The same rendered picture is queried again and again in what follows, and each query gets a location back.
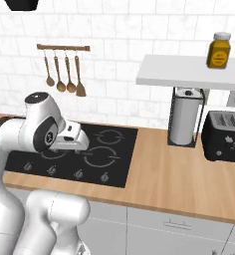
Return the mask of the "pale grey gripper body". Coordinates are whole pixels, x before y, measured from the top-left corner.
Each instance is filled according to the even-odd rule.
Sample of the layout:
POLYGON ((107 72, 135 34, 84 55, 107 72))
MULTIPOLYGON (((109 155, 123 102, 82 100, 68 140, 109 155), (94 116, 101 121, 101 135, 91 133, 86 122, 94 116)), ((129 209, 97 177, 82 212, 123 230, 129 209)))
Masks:
POLYGON ((77 136, 65 134, 64 132, 57 135, 56 140, 51 145, 51 150, 87 150, 90 141, 86 133, 81 129, 77 136))

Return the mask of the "grey drawer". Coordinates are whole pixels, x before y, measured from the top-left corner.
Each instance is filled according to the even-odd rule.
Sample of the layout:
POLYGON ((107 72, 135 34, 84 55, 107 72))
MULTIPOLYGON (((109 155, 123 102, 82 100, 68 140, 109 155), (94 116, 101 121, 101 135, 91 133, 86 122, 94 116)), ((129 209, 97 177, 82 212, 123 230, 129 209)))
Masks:
POLYGON ((216 240, 226 239, 233 227, 233 225, 229 223, 131 207, 127 209, 127 221, 132 226, 139 226, 152 230, 182 233, 190 236, 205 237, 216 240), (192 226, 192 230, 164 226, 163 221, 168 221, 169 218, 175 223, 185 222, 187 225, 192 226))
POLYGON ((127 255, 220 255, 224 241, 129 225, 127 255))

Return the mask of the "grey lower drawer front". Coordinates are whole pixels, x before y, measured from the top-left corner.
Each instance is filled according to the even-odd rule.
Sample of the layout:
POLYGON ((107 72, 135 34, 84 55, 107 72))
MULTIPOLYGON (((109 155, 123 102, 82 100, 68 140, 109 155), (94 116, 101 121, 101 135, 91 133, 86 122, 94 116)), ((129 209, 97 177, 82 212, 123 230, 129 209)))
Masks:
POLYGON ((224 241, 129 225, 127 255, 220 255, 224 241))

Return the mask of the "black hob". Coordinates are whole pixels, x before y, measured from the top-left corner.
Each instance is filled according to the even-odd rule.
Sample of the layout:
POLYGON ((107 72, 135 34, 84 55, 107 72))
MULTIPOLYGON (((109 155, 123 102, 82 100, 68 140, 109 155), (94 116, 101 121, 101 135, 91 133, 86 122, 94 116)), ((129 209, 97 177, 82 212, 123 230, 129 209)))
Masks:
POLYGON ((86 151, 47 150, 41 154, 12 151, 6 170, 125 188, 137 128, 82 124, 82 130, 90 140, 86 151), (32 163, 30 171, 24 170, 27 162, 32 163), (57 170, 51 176, 47 170, 52 165, 57 170), (75 179, 74 173, 79 169, 83 172, 83 177, 75 179), (105 172, 110 179, 102 183, 101 176, 105 172))

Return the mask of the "wooden spatula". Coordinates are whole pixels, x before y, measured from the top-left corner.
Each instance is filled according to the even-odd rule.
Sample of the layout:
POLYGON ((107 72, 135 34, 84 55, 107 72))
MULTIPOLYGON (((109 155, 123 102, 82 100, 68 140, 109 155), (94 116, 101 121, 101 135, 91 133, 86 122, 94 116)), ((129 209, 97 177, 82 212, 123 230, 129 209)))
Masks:
POLYGON ((79 59, 78 55, 75 56, 75 64, 76 64, 76 71, 77 71, 77 77, 78 77, 76 95, 78 97, 85 97, 87 94, 86 94, 86 89, 85 89, 84 85, 81 82, 80 59, 79 59))

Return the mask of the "small wooden spoon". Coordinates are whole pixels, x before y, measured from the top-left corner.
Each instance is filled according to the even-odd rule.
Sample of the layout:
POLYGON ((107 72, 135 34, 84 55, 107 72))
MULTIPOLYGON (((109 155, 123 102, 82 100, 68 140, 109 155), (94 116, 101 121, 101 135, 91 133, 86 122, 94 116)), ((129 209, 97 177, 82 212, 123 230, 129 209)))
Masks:
POLYGON ((53 87, 55 85, 55 81, 53 80, 53 78, 50 75, 50 69, 49 69, 49 63, 48 63, 48 58, 47 58, 47 54, 44 54, 44 61, 45 61, 45 65, 46 65, 46 69, 47 69, 47 80, 46 83, 49 87, 53 87))

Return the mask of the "black paper towel holder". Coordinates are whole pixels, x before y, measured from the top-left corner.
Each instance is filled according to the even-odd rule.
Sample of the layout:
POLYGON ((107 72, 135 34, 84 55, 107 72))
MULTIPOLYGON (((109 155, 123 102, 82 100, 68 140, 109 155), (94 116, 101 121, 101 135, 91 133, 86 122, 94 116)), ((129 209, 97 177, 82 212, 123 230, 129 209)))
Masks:
POLYGON ((197 118, 196 118, 196 122, 195 122, 192 142, 188 145, 178 145, 178 144, 173 143, 170 140, 170 130, 171 130, 171 121, 172 121, 172 113, 173 113, 173 106, 174 106, 174 96, 175 96, 176 91, 177 91, 177 88, 173 88, 171 106, 170 106, 169 122, 168 122, 167 144, 168 145, 174 145, 174 146, 195 147, 196 142, 197 142, 197 138, 198 138, 198 132, 199 132, 200 124, 201 124, 202 114, 203 114, 203 111, 204 111, 204 105, 205 105, 204 92, 203 92, 202 89, 196 90, 201 94, 202 101, 199 103, 199 108, 198 108, 197 118))

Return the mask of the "white paper towel roll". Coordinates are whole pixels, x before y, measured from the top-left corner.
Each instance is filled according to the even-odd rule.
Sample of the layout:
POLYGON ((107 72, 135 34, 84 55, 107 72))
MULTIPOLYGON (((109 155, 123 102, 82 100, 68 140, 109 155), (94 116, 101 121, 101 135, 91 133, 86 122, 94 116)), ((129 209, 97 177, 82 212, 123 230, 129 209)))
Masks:
POLYGON ((201 94, 192 89, 177 90, 171 121, 170 140, 178 145, 192 142, 201 94))

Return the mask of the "black extractor hood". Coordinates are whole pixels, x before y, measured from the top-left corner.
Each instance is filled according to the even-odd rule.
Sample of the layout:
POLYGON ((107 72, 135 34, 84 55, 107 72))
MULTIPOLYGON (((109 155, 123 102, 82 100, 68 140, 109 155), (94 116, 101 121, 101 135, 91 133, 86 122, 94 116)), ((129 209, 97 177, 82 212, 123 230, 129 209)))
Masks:
POLYGON ((39 0, 4 0, 11 11, 35 11, 39 0))

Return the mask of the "black toaster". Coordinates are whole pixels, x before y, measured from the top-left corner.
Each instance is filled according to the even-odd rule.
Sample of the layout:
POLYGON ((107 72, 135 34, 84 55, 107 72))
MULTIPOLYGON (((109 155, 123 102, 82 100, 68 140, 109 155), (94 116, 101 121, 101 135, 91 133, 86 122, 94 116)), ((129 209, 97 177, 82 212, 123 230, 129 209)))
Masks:
POLYGON ((208 160, 235 162, 235 112, 209 111, 201 141, 208 160))

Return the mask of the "yellow jar with white lid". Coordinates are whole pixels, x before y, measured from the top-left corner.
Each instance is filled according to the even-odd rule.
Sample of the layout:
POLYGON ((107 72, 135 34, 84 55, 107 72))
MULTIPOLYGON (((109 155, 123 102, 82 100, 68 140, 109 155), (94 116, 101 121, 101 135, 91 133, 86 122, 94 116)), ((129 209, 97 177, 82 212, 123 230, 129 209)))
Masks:
POLYGON ((225 69, 230 54, 231 34, 216 32, 209 46, 206 65, 209 69, 225 69))

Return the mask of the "wooden hanging rail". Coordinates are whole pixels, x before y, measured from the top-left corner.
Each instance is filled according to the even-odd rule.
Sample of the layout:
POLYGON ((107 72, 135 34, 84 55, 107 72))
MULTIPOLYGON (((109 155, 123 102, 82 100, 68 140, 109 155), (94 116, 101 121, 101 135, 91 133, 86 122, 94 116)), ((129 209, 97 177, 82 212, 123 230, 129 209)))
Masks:
POLYGON ((61 51, 85 51, 91 50, 90 46, 61 46, 61 45, 42 45, 37 44, 39 50, 61 50, 61 51))

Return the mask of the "white wall shelf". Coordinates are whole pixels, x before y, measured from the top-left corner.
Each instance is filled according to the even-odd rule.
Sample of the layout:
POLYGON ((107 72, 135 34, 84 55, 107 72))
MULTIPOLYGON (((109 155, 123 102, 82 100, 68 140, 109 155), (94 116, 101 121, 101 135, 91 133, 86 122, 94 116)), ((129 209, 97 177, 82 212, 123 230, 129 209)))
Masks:
POLYGON ((235 58, 225 69, 209 69, 204 57, 145 55, 138 85, 235 91, 235 58))

